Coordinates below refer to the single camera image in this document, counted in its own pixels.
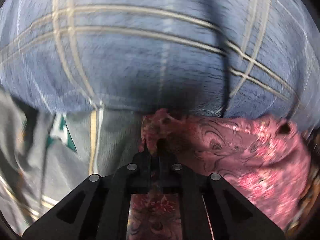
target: white stripe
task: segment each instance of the white stripe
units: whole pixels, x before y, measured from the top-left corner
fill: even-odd
[[[139,30],[139,29],[133,29],[133,28],[113,27],[113,26],[79,26],[79,27],[76,27],[75,30],[77,32],[97,32],[97,33],[112,32],[112,33],[119,33],[119,34],[126,34],[126,35],[137,35],[141,37],[159,39],[164,41],[172,41],[178,44],[183,44],[183,45],[203,49],[209,52],[225,55],[225,52],[223,52],[221,49],[218,49],[211,45],[208,45],[199,41],[193,41],[193,40],[165,34],[165,33],[145,31],[145,30]]]
[[[279,0],[275,0],[275,1],[277,1],[277,3],[278,3],[278,4],[291,16],[291,18],[297,23],[297,25],[298,25],[298,26],[300,27],[300,29],[302,30],[303,35],[304,35],[307,43],[310,44],[310,42],[309,42],[309,40],[308,40],[308,36],[307,36],[307,34],[306,34],[306,31],[305,31],[304,28],[301,26],[301,24],[297,21],[297,19],[296,19],[295,17],[293,17],[293,15],[290,13],[290,11],[289,11]]]
[[[67,78],[69,79],[70,83],[72,85],[74,85],[78,91],[86,98],[89,99],[89,96],[87,95],[87,93],[76,83],[76,81],[74,80],[69,68],[68,68],[68,63],[66,61],[66,56],[65,56],[65,52],[63,49],[63,46],[61,44],[61,40],[60,40],[60,30],[59,30],[59,21],[58,21],[58,0],[52,0],[52,24],[53,24],[53,34],[54,34],[54,40],[55,40],[55,44],[57,47],[57,53],[59,55],[60,61],[61,61],[61,65],[62,68],[67,76]]]
[[[233,69],[233,68],[230,68],[230,71],[231,71],[231,73],[233,73],[234,75],[242,76],[242,77],[246,78],[247,80],[250,80],[251,82],[259,85],[259,86],[262,87],[262,88],[264,88],[265,90],[267,90],[267,91],[275,94],[276,96],[278,96],[278,97],[280,97],[280,98],[282,98],[282,99],[284,99],[284,100],[290,101],[290,100],[289,100],[288,98],[286,98],[284,95],[280,94],[278,91],[274,90],[272,87],[269,87],[269,86],[263,84],[263,83],[260,82],[259,80],[255,79],[255,78],[253,78],[253,77],[250,77],[250,76],[248,76],[248,75],[246,75],[246,74],[244,74],[244,73],[242,73],[242,72],[240,72],[240,71],[237,71],[237,70],[235,70],[235,69]]]
[[[140,6],[128,6],[128,5],[87,5],[87,6],[75,6],[74,11],[75,12],[96,12],[96,11],[122,11],[122,12],[130,12],[130,13],[140,13],[140,14],[154,14],[162,17],[171,17],[175,18],[181,21],[190,22],[192,24],[200,25],[205,28],[210,28],[216,31],[221,31],[217,26],[201,20],[197,19],[188,15],[175,13],[171,11],[166,11],[158,8],[146,8],[146,7],[140,7]],[[19,36],[13,39],[8,45],[4,46],[2,49],[0,49],[0,54],[3,52],[3,50],[7,49],[8,47],[14,45],[16,42],[18,42],[19,39],[21,39],[24,35],[27,33],[30,33],[31,30],[36,27],[37,25],[49,22],[53,19],[54,15],[60,15],[63,13],[68,12],[68,8],[59,10],[57,8],[57,11],[53,11],[51,14],[47,14],[44,17],[35,20],[28,28],[26,28]]]
[[[258,35],[258,41],[255,43],[254,45],[254,49],[253,49],[253,55],[252,55],[252,59],[255,60],[257,55],[258,55],[258,52],[260,50],[260,46],[262,44],[262,40],[263,40],[263,37],[264,37],[264,34],[265,34],[265,31],[266,31],[266,26],[267,26],[267,22],[268,22],[268,16],[269,16],[269,9],[270,9],[270,3],[271,3],[271,0],[266,0],[264,2],[264,6],[262,8],[263,10],[263,17],[262,17],[262,24],[260,25],[260,28],[259,28],[259,35]],[[249,65],[245,71],[245,76],[248,76],[251,72],[253,68],[253,62],[249,62]],[[230,93],[230,97],[234,97],[239,89],[241,88],[241,86],[243,85],[243,83],[245,82],[246,78],[245,76],[241,79],[241,81],[239,82],[239,84],[234,88],[234,90]]]
[[[249,42],[249,39],[250,39],[250,36],[251,36],[251,31],[252,31],[252,27],[253,27],[256,11],[257,11],[257,4],[258,4],[258,0],[250,0],[249,13],[247,15],[247,16],[249,16],[249,19],[247,20],[247,24],[246,24],[246,28],[245,28],[245,34],[244,34],[244,38],[243,38],[242,44],[241,44],[241,51],[242,52],[245,52],[246,48],[248,46],[248,42]],[[242,62],[242,58],[243,58],[243,56],[240,54],[239,58],[238,58],[238,66],[237,66],[237,68],[239,68],[239,65]]]
[[[97,146],[96,146],[96,152],[95,152],[95,161],[94,161],[94,166],[93,166],[93,172],[94,173],[99,173],[98,171],[98,154],[99,154],[99,148],[100,148],[100,136],[101,136],[101,127],[102,127],[102,122],[103,122],[103,113],[104,109],[99,108],[99,125],[98,125],[98,135],[97,135]]]
[[[56,205],[56,204],[59,203],[59,201],[54,200],[54,199],[52,199],[52,198],[50,198],[50,197],[47,197],[47,196],[45,196],[45,195],[41,195],[41,199],[42,199],[43,201],[46,201],[47,203],[49,203],[49,204],[51,204],[51,205]]]
[[[9,197],[15,201],[17,203],[18,206],[24,208],[24,209],[27,209],[31,215],[33,214],[34,216],[39,216],[39,212],[33,210],[32,208],[26,206],[25,204],[23,203],[20,203],[19,200],[16,198],[16,196],[14,195],[14,192],[12,190],[12,188],[8,185],[8,183],[0,176],[0,181],[1,183],[4,185],[4,190],[7,192],[7,194],[9,195]]]
[[[79,57],[79,53],[78,53],[77,42],[76,42],[76,38],[75,38],[74,19],[73,19],[74,11],[75,11],[74,10],[74,1],[67,0],[67,2],[68,2],[68,25],[69,25],[68,32],[69,32],[69,37],[70,37],[70,47],[71,47],[71,54],[73,57],[73,61],[75,62],[76,69],[78,70],[78,72],[81,76],[81,79],[82,79],[85,87],[87,88],[87,91],[89,92],[89,94],[92,97],[95,97],[95,93],[93,92],[93,88],[91,87],[91,85],[85,75],[85,72],[84,72],[80,57]]]

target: gray fabric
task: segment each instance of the gray fabric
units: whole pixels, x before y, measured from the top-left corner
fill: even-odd
[[[318,126],[320,33],[301,0],[6,0],[0,82],[52,113],[103,104],[219,115],[215,25],[230,41],[225,117]]]
[[[54,115],[13,101],[0,90],[0,209],[22,234],[92,172],[102,176],[130,163],[140,143],[141,115],[98,110],[91,156],[91,113],[65,116],[76,152],[61,140],[48,145]]]

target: metal screw head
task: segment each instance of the metal screw head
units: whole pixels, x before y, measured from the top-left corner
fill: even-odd
[[[137,165],[134,164],[134,163],[130,163],[130,164],[127,166],[127,169],[128,169],[129,171],[134,171],[134,170],[137,169]]]
[[[95,181],[98,181],[100,179],[100,176],[98,174],[92,174],[90,177],[89,177],[89,180],[91,182],[95,182]]]
[[[210,175],[210,178],[211,178],[212,180],[219,180],[219,179],[221,179],[221,176],[220,176],[218,173],[212,173],[212,174]]]
[[[174,165],[172,165],[172,168],[176,171],[179,171],[182,169],[182,165],[180,163],[175,163]]]

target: crumpled cloth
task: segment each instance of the crumpled cloth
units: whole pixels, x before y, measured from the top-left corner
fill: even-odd
[[[255,120],[175,116],[160,109],[144,118],[141,136],[153,155],[161,149],[199,174],[219,173],[282,230],[298,211],[310,155],[292,122],[270,115]],[[142,221],[150,224],[149,234],[179,239],[176,228],[161,223],[170,214],[173,223],[179,218],[177,198],[169,201],[168,195],[155,191],[132,197],[130,239],[142,236]]]

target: blue plaid fabric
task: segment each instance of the blue plaid fabric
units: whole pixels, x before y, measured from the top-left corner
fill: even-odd
[[[6,0],[0,82],[33,107],[160,107],[225,117],[320,119],[320,33],[301,0]]]

